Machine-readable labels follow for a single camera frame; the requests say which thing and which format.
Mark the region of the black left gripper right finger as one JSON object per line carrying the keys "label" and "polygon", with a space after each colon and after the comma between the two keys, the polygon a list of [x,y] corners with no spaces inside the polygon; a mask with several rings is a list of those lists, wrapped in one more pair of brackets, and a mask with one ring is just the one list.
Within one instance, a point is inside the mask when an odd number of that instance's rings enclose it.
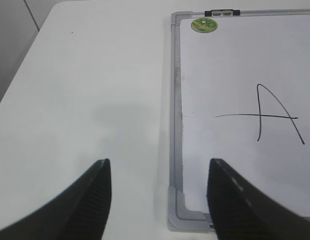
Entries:
{"label": "black left gripper right finger", "polygon": [[268,197],[223,159],[209,162],[207,202],[220,240],[310,240],[310,219]]}

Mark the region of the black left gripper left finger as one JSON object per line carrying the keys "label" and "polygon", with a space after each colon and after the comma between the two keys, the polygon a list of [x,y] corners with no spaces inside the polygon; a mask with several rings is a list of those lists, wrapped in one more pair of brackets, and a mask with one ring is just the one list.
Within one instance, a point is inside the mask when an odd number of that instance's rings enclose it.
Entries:
{"label": "black left gripper left finger", "polygon": [[98,160],[53,200],[0,230],[0,240],[100,240],[111,201],[110,161]]}

